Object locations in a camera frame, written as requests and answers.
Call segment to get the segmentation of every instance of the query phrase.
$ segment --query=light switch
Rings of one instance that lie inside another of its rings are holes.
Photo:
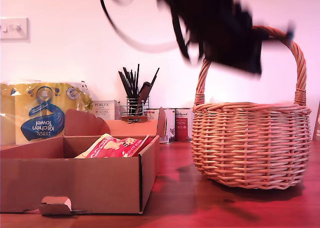
[[[28,18],[1,18],[1,40],[28,40]]]

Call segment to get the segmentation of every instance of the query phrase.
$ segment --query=wicker basket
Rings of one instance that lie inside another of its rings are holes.
[[[263,26],[270,36],[284,37]],[[193,160],[209,179],[231,187],[286,189],[301,182],[310,154],[311,110],[306,107],[306,61],[300,47],[290,47],[297,63],[292,105],[207,103],[204,60],[193,107]]]

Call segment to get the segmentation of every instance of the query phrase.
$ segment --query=wooden table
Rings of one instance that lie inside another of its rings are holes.
[[[287,190],[230,188],[195,168],[190,143],[161,145],[161,169],[143,215],[2,214],[7,227],[320,227],[320,144],[303,184]]]

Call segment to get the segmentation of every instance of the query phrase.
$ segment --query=red snack packet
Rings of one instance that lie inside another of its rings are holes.
[[[147,136],[143,141],[133,138],[119,140],[109,134],[101,136],[87,151],[76,158],[132,157],[146,147],[152,139]]]

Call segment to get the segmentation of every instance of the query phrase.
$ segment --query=kitchen towel package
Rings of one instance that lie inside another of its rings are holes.
[[[68,109],[89,111],[92,108],[84,82],[1,84],[1,101],[1,145],[25,144],[63,135]]]

